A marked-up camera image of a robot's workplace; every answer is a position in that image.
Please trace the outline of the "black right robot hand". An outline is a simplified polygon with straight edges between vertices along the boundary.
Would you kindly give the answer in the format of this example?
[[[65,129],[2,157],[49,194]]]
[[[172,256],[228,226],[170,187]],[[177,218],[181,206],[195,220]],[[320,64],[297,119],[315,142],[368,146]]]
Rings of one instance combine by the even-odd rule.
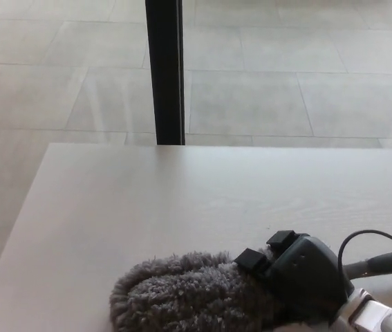
[[[306,233],[280,230],[266,242],[271,258],[245,249],[234,262],[307,322],[333,323],[354,291],[337,255]]]

